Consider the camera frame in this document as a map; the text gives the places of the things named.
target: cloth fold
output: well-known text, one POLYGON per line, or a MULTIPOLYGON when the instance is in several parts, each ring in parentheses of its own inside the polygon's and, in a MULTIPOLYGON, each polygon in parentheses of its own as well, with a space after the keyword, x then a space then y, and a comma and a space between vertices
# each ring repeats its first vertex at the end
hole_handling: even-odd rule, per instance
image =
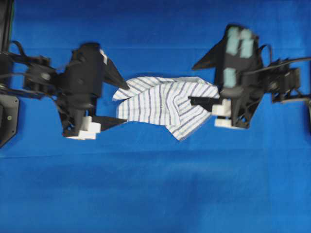
POLYGON ((178 140, 186 139, 210 117, 188 96, 218 98, 218 88, 199 77, 137 77, 126 81, 129 90, 118 89, 113 100, 125 100, 117 118, 164 125, 178 140))

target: striped cloth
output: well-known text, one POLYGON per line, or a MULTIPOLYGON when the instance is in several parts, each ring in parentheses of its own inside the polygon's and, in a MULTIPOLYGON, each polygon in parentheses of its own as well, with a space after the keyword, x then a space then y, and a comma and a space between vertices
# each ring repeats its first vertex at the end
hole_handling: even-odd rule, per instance
POLYGON ((118 89, 113 100, 125 100, 117 118, 164 125, 178 140, 186 139, 210 117, 188 96, 217 98, 216 86, 199 77, 137 77, 126 81, 129 90, 118 89))

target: mounting plate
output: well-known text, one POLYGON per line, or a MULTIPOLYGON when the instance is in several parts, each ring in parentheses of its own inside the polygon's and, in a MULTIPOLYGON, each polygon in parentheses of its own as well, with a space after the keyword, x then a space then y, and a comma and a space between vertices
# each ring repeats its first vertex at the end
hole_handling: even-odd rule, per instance
POLYGON ((17 133, 19 100, 15 96, 0 95, 3 107, 0 125, 0 148, 17 133))

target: black cable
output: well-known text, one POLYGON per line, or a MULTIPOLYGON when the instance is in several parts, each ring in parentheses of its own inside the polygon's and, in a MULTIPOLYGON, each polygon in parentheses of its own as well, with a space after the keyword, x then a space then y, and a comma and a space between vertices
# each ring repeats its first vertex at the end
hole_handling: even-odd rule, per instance
POLYGON ((264 68, 256 69, 256 70, 253 70, 253 71, 242 72, 241 75, 256 74, 256 73, 259 73, 259 72, 262 72, 262 71, 266 71, 266 70, 270 70, 270 69, 275 69, 275 68, 278 68, 278 67, 282 67, 282 66, 285 66, 285 65, 294 63, 294 62, 308 62, 308 61, 311 61, 311 57, 303 57, 303 58, 292 59, 292 60, 288 60, 288 61, 286 61, 286 62, 280 63, 280 64, 278 64, 278 65, 273 65, 273 66, 269 66, 269 67, 264 67, 264 68))
POLYGON ((23 49, 23 46, 21 45, 21 43, 19 43, 16 40, 12 40, 12 41, 10 41, 10 43, 15 44, 19 50, 19 54, 23 57, 26 57, 26 54, 24 52, 24 49, 23 49))

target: blue fabric background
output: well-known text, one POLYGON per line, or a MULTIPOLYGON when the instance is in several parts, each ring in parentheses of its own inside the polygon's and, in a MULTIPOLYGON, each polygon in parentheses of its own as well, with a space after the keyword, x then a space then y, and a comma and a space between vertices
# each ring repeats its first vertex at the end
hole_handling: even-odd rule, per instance
MULTIPOLYGON (((81 43, 98 41, 125 79, 212 82, 214 70, 191 67, 228 23, 270 43, 275 59, 311 56, 310 11, 309 0, 16 0, 12 39, 54 67, 81 43)), ((266 51, 263 58, 267 64, 266 51)), ((310 64, 296 66, 310 92, 310 64)), ((15 77, 13 87, 21 86, 15 77)), ((115 91, 104 85, 99 115, 115 116, 115 91)), ((311 232, 302 103, 272 105, 267 95, 249 130, 215 128, 212 118, 183 142, 134 122, 75 141, 62 137, 51 100, 20 100, 18 134, 0 150, 1 233, 311 232)))

